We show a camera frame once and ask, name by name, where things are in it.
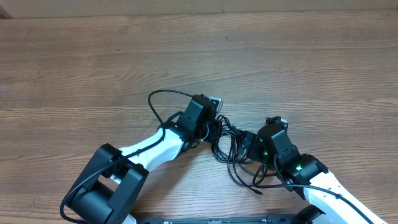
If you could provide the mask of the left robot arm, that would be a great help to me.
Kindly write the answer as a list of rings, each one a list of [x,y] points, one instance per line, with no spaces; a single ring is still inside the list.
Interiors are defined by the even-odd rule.
[[[63,198],[61,217],[72,223],[135,223],[130,212],[149,173],[211,141],[223,102],[205,95],[190,99],[186,110],[161,121],[153,136],[119,149],[100,146]]]

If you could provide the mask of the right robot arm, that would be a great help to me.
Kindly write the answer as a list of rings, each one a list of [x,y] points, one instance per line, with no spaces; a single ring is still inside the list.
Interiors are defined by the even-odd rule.
[[[335,175],[310,154],[301,154],[287,135],[288,124],[280,117],[267,118],[257,132],[236,132],[238,154],[260,162],[257,174],[274,171],[279,187],[296,192],[310,206],[293,223],[383,223]]]

